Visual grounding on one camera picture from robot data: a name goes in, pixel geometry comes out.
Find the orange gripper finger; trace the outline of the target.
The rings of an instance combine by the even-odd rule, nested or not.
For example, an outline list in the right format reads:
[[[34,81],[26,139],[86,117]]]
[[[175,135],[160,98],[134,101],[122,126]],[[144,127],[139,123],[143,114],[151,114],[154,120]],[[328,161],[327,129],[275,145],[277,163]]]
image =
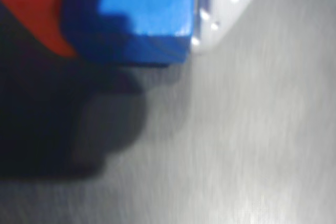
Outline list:
[[[61,0],[1,0],[42,45],[62,57],[76,53],[60,31]]]

